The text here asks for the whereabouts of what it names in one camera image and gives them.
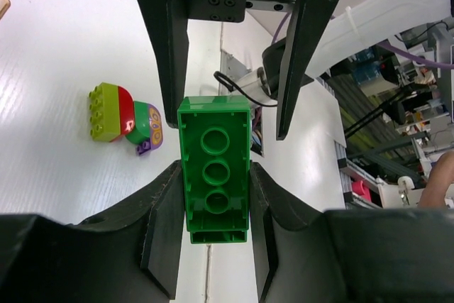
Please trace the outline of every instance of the wire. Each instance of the wire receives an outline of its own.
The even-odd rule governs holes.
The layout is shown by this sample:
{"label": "wire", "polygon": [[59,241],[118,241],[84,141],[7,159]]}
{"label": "wire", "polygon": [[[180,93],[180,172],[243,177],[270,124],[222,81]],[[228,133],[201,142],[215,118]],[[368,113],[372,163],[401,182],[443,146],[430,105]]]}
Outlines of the wire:
{"label": "wire", "polygon": [[446,27],[446,30],[449,31],[449,25],[448,25],[446,22],[444,22],[444,21],[438,21],[438,22],[436,22],[436,23],[430,25],[426,30],[424,30],[422,33],[420,33],[420,34],[417,35],[416,37],[410,38],[410,39],[408,39],[408,40],[403,40],[403,39],[401,39],[398,35],[395,35],[395,37],[396,37],[397,40],[400,41],[400,42],[403,42],[403,43],[410,43],[411,41],[416,40],[416,39],[420,38],[423,34],[427,33],[427,31],[429,31],[432,27],[437,26],[437,25],[439,25],[439,24],[443,24],[443,25]]}
{"label": "wire", "polygon": [[284,18],[281,20],[281,22],[279,23],[279,25],[277,26],[277,29],[276,29],[276,32],[275,34],[273,35],[272,37],[272,40],[271,40],[271,44],[274,44],[276,43],[277,41],[277,37],[279,36],[281,30],[282,30],[282,27],[284,26],[285,22],[287,21],[287,19],[290,17],[290,14],[292,14],[292,12],[287,12],[284,16]]}
{"label": "wire", "polygon": [[258,121],[260,120],[261,116],[262,116],[262,108],[257,108],[257,110],[255,111],[255,118],[254,118],[254,122],[253,122],[253,130],[257,126]]}
{"label": "wire", "polygon": [[263,103],[260,103],[259,101],[256,101],[254,100],[251,96],[249,96],[248,94],[246,94],[244,92],[244,90],[241,89],[241,87],[236,84],[234,81],[232,81],[230,78],[228,78],[227,76],[225,76],[225,74],[223,74],[222,72],[219,72],[219,71],[216,71],[214,73],[214,78],[216,78],[216,80],[221,83],[223,86],[225,86],[227,88],[228,91],[232,92],[233,89],[236,89],[238,90],[238,92],[244,96],[246,96],[246,98],[251,101],[252,103],[255,103],[257,104],[258,106],[266,106],[266,107],[269,107],[269,108],[272,108],[272,107],[275,107],[277,106],[277,104],[263,104]]}
{"label": "wire", "polygon": [[385,50],[391,51],[392,53],[395,53],[397,55],[401,55],[402,57],[405,57],[409,60],[413,60],[414,62],[417,62],[421,65],[425,65],[427,67],[436,67],[436,68],[440,68],[440,69],[454,70],[453,64],[434,62],[432,60],[427,60],[426,58],[412,55],[411,53],[408,53],[407,51],[403,51],[399,48],[396,48],[395,46],[389,44],[389,42],[386,42],[386,41],[378,43],[377,45],[380,46],[381,48],[384,48]]}
{"label": "wire", "polygon": [[435,139],[439,133],[452,133],[451,127],[447,127],[446,129],[443,129],[442,131],[437,131],[435,134],[430,136],[429,141],[431,142],[433,146],[433,152],[438,151],[438,144],[435,142]]}

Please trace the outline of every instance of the purple cable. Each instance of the purple cable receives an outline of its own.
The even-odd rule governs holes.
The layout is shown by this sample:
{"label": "purple cable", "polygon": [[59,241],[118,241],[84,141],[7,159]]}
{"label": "purple cable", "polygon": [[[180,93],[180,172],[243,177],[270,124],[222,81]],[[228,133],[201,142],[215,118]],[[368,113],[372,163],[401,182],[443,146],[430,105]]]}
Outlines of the purple cable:
{"label": "purple cable", "polygon": [[276,43],[277,36],[280,34],[280,32],[281,32],[281,30],[282,30],[282,27],[284,26],[284,24],[285,24],[285,22],[287,21],[287,19],[290,17],[290,14],[292,14],[292,12],[287,12],[287,13],[285,14],[284,18],[281,20],[281,22],[280,22],[279,25],[277,26],[275,35],[272,37],[271,44]]}
{"label": "purple cable", "polygon": [[413,60],[414,62],[417,62],[421,65],[425,65],[427,67],[439,67],[440,69],[454,70],[454,64],[434,62],[432,60],[427,60],[426,58],[412,55],[411,53],[408,53],[407,51],[403,51],[403,50],[400,50],[399,48],[396,48],[395,46],[389,44],[387,41],[378,43],[377,45],[380,46],[381,48],[384,48],[385,50],[388,50],[388,51],[391,51],[392,53],[401,55],[402,57],[408,58],[409,60]]}

